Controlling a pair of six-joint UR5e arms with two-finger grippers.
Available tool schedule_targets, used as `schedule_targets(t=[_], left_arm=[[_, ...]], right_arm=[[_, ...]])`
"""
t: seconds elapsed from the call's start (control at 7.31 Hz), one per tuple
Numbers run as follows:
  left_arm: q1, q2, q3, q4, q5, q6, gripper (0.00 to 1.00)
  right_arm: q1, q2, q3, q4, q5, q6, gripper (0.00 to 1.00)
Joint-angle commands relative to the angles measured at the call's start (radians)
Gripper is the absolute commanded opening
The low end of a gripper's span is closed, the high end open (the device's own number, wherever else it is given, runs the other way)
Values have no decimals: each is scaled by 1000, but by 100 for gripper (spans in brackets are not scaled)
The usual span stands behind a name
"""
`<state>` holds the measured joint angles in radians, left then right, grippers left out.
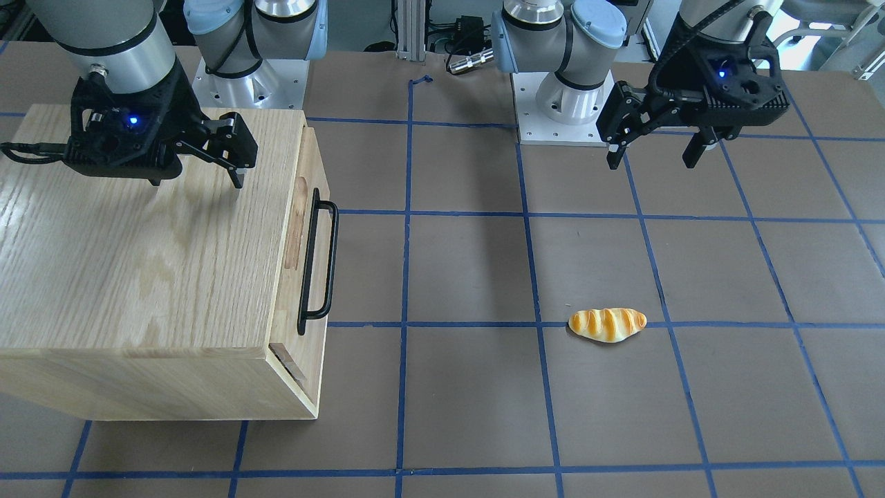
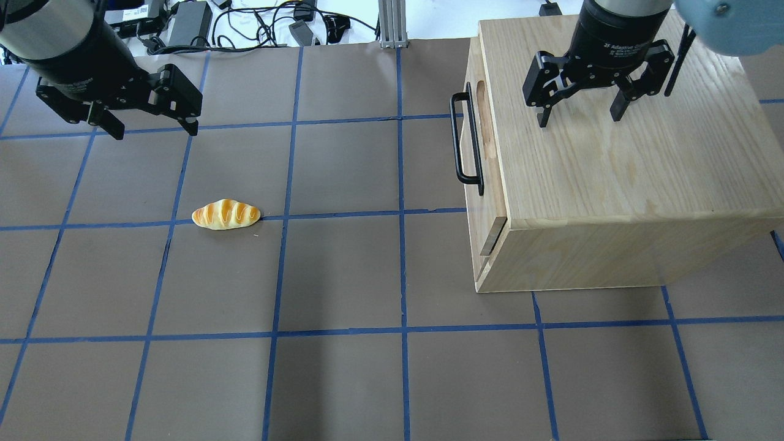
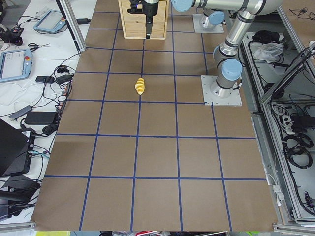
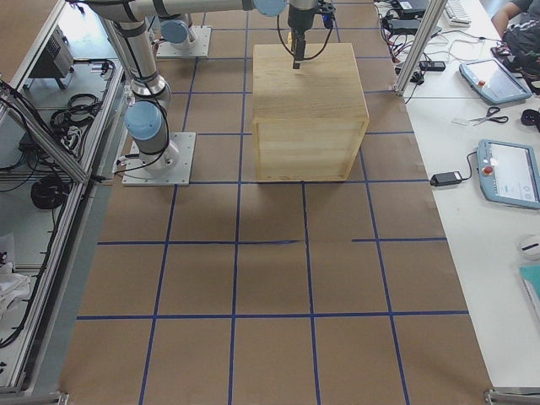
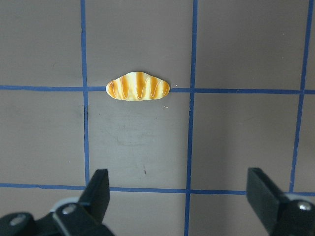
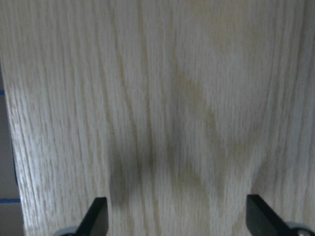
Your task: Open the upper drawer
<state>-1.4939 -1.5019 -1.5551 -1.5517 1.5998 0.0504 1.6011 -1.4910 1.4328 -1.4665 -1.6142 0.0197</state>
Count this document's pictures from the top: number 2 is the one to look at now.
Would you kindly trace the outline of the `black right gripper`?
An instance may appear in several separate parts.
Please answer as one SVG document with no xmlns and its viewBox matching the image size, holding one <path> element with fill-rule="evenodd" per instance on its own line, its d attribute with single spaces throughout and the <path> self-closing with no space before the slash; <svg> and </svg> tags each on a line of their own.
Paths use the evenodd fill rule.
<svg viewBox="0 0 784 441">
<path fill-rule="evenodd" d="M 675 56 L 665 39 L 655 37 L 671 6 L 671 1 L 583 2 L 565 56 L 536 52 L 524 80 L 524 101 L 541 109 L 538 126 L 545 128 L 555 104 L 579 88 L 618 86 L 610 108 L 615 122 L 633 101 L 659 93 Z"/>
</svg>

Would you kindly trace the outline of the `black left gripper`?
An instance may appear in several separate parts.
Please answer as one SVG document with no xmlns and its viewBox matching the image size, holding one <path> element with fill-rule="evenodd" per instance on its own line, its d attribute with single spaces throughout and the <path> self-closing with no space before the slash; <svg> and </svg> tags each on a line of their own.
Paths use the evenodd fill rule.
<svg viewBox="0 0 784 441">
<path fill-rule="evenodd" d="M 104 20 L 116 1 L 3 1 L 2 47 L 40 77 L 36 97 L 67 123 L 86 122 L 115 140 L 125 125 L 111 109 L 148 110 L 198 134 L 203 95 L 174 64 L 148 73 Z"/>
</svg>

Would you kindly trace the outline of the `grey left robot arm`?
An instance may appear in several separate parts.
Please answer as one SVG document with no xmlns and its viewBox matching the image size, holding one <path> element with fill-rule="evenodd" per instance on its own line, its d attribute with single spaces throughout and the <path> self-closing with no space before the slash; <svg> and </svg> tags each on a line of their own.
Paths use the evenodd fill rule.
<svg viewBox="0 0 784 441">
<path fill-rule="evenodd" d="M 198 134 L 203 95 L 174 64 L 140 67 L 104 20 L 100 1 L 3 1 L 2 46 L 39 75 L 36 96 L 64 122 L 85 122 L 116 140 L 114 111 L 171 118 Z"/>
</svg>

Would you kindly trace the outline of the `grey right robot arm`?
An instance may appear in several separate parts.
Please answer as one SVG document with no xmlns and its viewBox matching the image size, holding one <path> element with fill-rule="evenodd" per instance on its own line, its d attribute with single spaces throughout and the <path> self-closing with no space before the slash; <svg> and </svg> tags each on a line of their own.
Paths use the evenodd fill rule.
<svg viewBox="0 0 784 441">
<path fill-rule="evenodd" d="M 538 51 L 522 86 L 527 106 L 552 107 L 581 90 L 616 86 L 614 121 L 633 101 L 669 96 L 696 39 L 725 56 L 782 44 L 781 1 L 585 1 L 562 56 Z"/>
</svg>

